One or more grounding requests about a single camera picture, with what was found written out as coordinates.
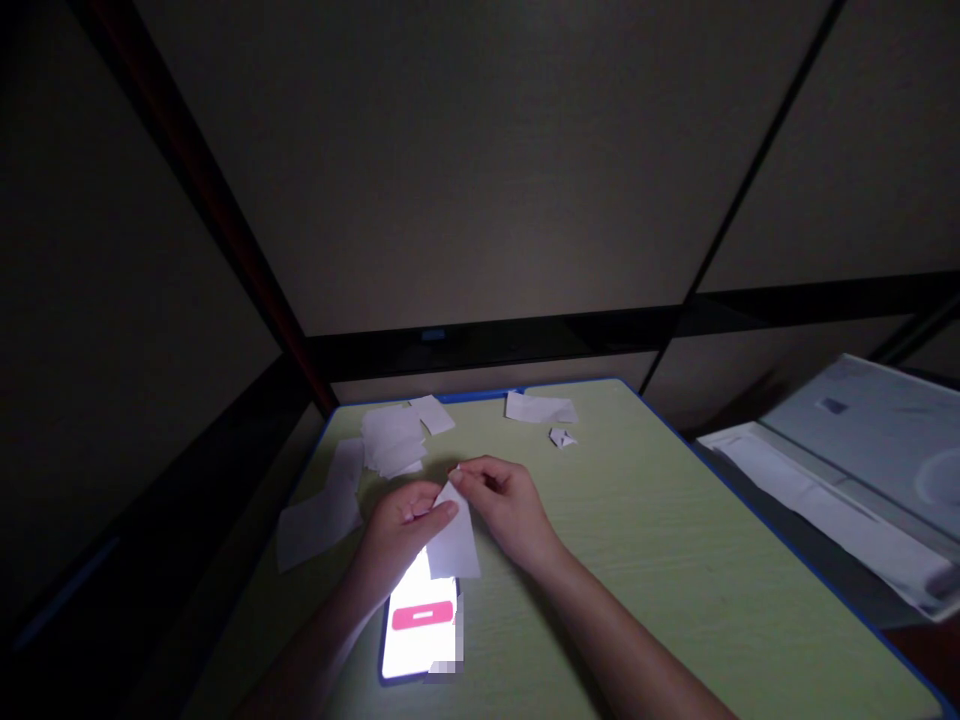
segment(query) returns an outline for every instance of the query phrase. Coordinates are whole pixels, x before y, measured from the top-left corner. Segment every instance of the finger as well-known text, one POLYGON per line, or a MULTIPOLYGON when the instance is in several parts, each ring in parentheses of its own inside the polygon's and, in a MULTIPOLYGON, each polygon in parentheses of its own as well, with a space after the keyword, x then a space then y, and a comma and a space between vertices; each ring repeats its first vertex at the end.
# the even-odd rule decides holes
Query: finger
POLYGON ((420 498, 410 506, 410 514, 413 517, 426 515, 430 512, 430 508, 433 507, 433 502, 431 498, 420 498))
POLYGON ((466 501, 473 505, 484 517, 502 499, 487 487, 483 476, 476 473, 464 472, 462 469, 454 470, 450 473, 450 482, 453 483, 453 486, 457 488, 457 491, 463 495, 466 501))
POLYGON ((394 490, 390 494, 390 500, 396 502, 398 505, 404 506, 406 509, 407 505, 422 500, 424 498, 430 500, 430 503, 433 504, 433 501, 437 499, 437 495, 440 494, 440 486, 436 483, 428 482, 427 480, 415 480, 412 483, 407 483, 399 490, 394 490))
POLYGON ((414 520, 410 527, 414 529, 417 544, 423 547, 430 542, 438 532, 450 524, 459 510, 456 502, 447 500, 414 520))
POLYGON ((498 484, 503 484, 513 472, 514 463, 501 460, 500 458, 484 455, 483 457, 464 460, 460 463, 460 469, 469 473, 482 473, 492 477, 498 484))

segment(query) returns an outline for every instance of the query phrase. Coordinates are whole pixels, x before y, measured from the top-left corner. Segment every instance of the white paper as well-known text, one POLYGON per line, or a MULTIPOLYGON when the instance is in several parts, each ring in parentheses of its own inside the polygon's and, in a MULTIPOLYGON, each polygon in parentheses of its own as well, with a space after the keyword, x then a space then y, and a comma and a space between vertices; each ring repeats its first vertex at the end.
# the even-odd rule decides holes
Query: white paper
POLYGON ((327 471, 327 484, 324 487, 345 483, 356 493, 360 487, 362 473, 363 440, 360 438, 341 440, 333 453, 333 461, 330 463, 330 470, 327 471))
POLYGON ((423 472, 423 463, 417 460, 413 465, 407 465, 403 470, 394 473, 393 475, 388 475, 387 480, 393 480, 395 477, 400 477, 401 475, 411 475, 415 472, 423 472))
POLYGON ((521 422, 577 422, 573 400, 534 397, 513 391, 507 393, 506 416, 521 422))
POLYGON ((427 449, 420 443, 395 445, 376 457, 377 471, 385 478, 396 477, 426 454, 427 449))
POLYGON ((942 604, 927 592, 928 583, 953 567, 946 558, 894 525, 868 515, 837 497, 800 466, 753 436, 717 443, 760 489, 849 552, 914 607, 942 604))
POLYGON ((439 435, 457 426, 440 401, 433 395, 411 400, 410 406, 416 408, 420 420, 427 426, 431 435, 439 435))
POLYGON ((553 440, 553 444, 558 448, 565 448, 567 445, 577 444, 577 441, 573 439, 573 436, 570 433, 560 428, 553 428, 550 430, 550 439, 553 440))
POLYGON ((446 500, 456 502, 460 512, 427 543, 430 578, 436 580, 448 577, 480 577, 480 561, 477 559, 477 545, 473 539, 473 525, 470 523, 470 505, 451 482, 444 485, 433 505, 436 507, 446 500))
POLYGON ((363 416, 364 464, 385 478, 406 472, 427 454, 416 408, 391 405, 363 416))
POLYGON ((739 437, 717 450, 743 470, 758 488, 795 512, 799 512, 797 508, 803 494, 817 485, 790 460, 758 438, 739 437))
POLYGON ((280 513, 277 567, 286 572, 333 547, 362 524, 349 483, 328 484, 323 492, 280 513))

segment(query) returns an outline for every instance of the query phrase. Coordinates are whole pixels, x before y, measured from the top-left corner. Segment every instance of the phone screen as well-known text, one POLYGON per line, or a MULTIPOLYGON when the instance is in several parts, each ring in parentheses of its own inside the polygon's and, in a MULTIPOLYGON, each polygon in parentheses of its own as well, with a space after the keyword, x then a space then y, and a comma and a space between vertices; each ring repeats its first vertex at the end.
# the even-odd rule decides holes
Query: phone screen
POLYGON ((435 662, 455 662, 456 617, 456 578, 431 580, 427 551, 421 550, 384 609, 381 680, 412 679, 435 662))

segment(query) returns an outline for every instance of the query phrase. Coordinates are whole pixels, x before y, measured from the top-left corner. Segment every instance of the small paper piece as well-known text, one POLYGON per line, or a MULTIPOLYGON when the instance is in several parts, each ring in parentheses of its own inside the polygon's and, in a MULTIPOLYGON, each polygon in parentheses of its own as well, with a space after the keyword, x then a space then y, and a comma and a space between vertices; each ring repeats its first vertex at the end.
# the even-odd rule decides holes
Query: small paper piece
POLYGON ((521 422, 577 422, 573 400, 564 398, 539 398, 520 393, 507 393, 506 415, 521 422))
POLYGON ((356 493, 360 488, 360 475, 363 473, 363 440, 350 438, 337 443, 333 453, 333 462, 327 472, 327 485, 343 483, 356 493))
POLYGON ((309 500, 288 507, 277 523, 280 572, 333 547, 363 524, 357 496, 349 483, 331 484, 309 500))
POLYGON ((427 426, 431 435, 439 435, 447 430, 453 430, 457 426, 440 401, 433 395, 411 400, 410 406, 416 408, 420 420, 427 426))
POLYGON ((565 448, 567 445, 577 444, 577 441, 573 439, 570 433, 560 428, 553 428, 550 431, 550 439, 553 440, 553 444, 558 448, 565 448))
POLYGON ((433 506, 446 500, 455 501, 460 506, 460 512, 427 543, 430 579, 480 577, 480 561, 473 539, 473 525, 470 524, 470 506, 451 482, 444 485, 433 506))
POLYGON ((364 464, 385 478, 402 475, 427 454, 416 408, 390 405, 370 410, 360 427, 364 464))

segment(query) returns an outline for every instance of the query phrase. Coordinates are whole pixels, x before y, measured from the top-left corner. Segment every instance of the left hand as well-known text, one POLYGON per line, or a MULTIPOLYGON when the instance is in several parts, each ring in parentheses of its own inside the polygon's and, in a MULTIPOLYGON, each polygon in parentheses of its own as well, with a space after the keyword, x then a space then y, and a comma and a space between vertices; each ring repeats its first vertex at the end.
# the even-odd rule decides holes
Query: left hand
POLYGON ((433 507, 439 494, 439 485, 418 480, 383 497, 373 509, 344 578, 369 611, 386 601, 417 553, 457 514, 452 500, 433 507))

